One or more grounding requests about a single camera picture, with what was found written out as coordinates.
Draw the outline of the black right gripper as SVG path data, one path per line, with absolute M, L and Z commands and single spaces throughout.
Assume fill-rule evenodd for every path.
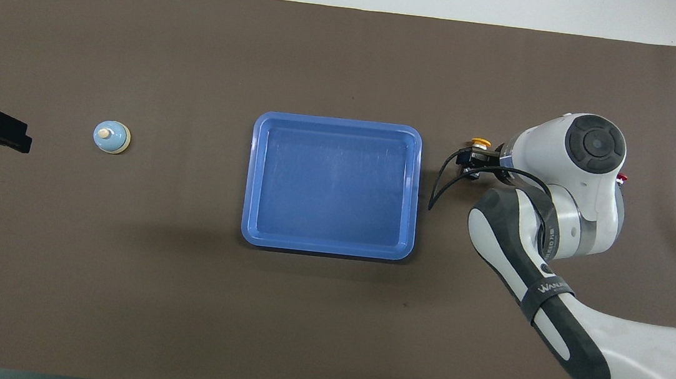
M 456 165 L 458 165 L 458 176 L 465 180 L 477 180 L 480 173 L 492 174 L 500 182 L 504 175 L 503 170 L 498 169 L 500 165 L 497 153 L 489 150 L 488 147 L 465 147 L 457 151 Z

